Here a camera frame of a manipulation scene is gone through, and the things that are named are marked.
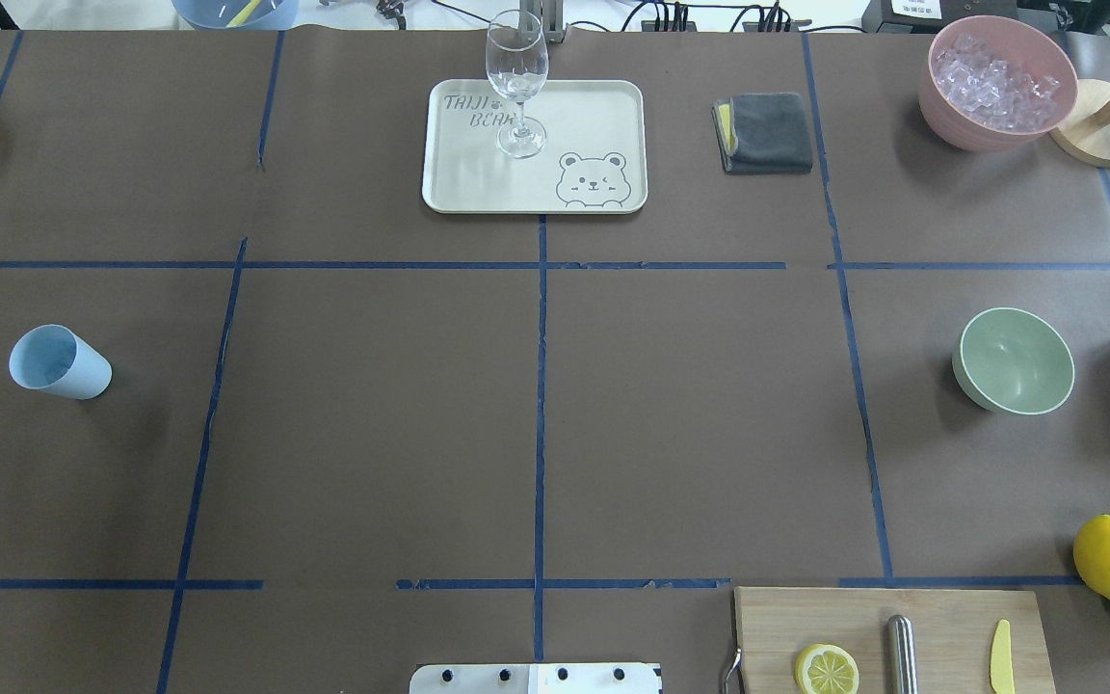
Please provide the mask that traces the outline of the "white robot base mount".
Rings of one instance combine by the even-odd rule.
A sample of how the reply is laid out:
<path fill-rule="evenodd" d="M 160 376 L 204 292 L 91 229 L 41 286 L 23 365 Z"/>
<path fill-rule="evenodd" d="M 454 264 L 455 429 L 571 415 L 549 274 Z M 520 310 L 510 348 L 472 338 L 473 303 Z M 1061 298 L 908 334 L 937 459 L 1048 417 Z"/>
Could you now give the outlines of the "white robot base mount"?
<path fill-rule="evenodd" d="M 410 693 L 660 693 L 660 666 L 643 662 L 428 664 Z"/>

